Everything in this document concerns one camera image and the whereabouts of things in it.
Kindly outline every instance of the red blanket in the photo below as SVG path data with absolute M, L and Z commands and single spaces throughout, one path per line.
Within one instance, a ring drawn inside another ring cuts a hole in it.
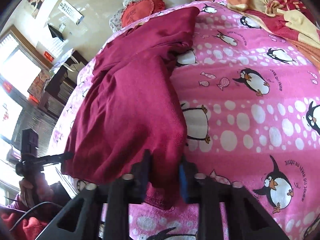
M 130 171 L 144 149 L 153 154 L 148 202 L 162 208 L 178 190 L 187 128 L 170 82 L 176 56 L 191 49 L 199 9 L 150 19 L 108 43 L 97 55 L 93 85 L 71 129 L 63 172 L 96 184 Z

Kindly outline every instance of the black cable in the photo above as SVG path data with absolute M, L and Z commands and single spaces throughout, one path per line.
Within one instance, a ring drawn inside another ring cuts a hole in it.
M 33 208 L 29 209 L 26 213 L 24 213 L 24 214 L 22 215 L 22 217 L 20 217 L 20 218 L 18 219 L 18 221 L 13 225 L 13 227 L 12 227 L 9 231 L 11 232 L 12 230 L 14 230 L 14 228 L 25 218 L 25 216 L 27 216 L 28 214 L 30 214 L 31 212 L 33 212 L 35 209 L 37 209 L 37 208 L 40 207 L 41 205 L 47 204 L 47 203 L 50 203 L 50 204 L 52 204 L 52 205 L 54 205 L 54 206 L 56 206 L 56 207 L 59 207 L 59 208 L 63 208 L 62 206 L 60 206 L 60 205 L 58 205 L 58 204 L 56 204 L 56 203 L 53 203 L 53 202 L 49 202 L 49 201 L 39 203 L 38 205 L 35 205 Z

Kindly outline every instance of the person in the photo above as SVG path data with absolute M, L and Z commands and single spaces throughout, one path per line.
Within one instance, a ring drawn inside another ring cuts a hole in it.
M 49 186 L 45 180 L 45 175 L 39 173 L 35 176 L 37 194 L 40 202 L 49 201 L 61 204 L 59 194 L 55 194 L 55 184 Z M 4 221 L 7 228 L 12 228 L 18 219 L 29 209 L 25 200 L 25 192 L 27 189 L 33 189 L 33 185 L 23 178 L 19 182 L 20 192 L 17 194 L 15 201 L 11 205 L 0 205 L 0 217 Z M 55 217 L 60 211 L 60 208 L 49 203 L 43 204 L 37 208 L 37 213 L 31 213 L 26 216 L 12 231 L 11 234 L 15 239 L 19 240 L 34 240 L 47 226 L 47 224 Z

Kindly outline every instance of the hand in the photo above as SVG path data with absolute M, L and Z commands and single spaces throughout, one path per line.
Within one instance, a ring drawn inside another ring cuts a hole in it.
M 35 176 L 36 186 L 37 186 L 37 194 L 39 197 L 39 200 L 41 202 L 43 201 L 51 201 L 53 197 L 53 190 L 49 187 L 47 181 L 45 180 L 45 175 L 43 173 L 38 173 Z M 29 206 L 27 203 L 30 203 L 26 198 L 27 191 L 31 192 L 33 189 L 33 185 L 27 181 L 25 178 L 23 178 L 21 181 L 19 181 L 20 185 L 20 200 L 25 206 Z

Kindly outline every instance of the red label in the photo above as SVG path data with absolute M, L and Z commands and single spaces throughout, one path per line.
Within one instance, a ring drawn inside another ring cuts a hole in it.
M 12 90 L 12 85 L 8 82 L 8 81 L 4 81 L 2 83 L 2 87 L 4 88 L 4 90 L 7 92 L 7 93 L 10 93 L 11 90 Z
M 50 54 L 49 54 L 49 52 L 45 52 L 44 53 L 44 56 L 45 56 L 45 58 L 47 59 L 47 60 L 49 60 L 50 62 L 53 62 L 54 61 L 54 57 L 52 57 Z

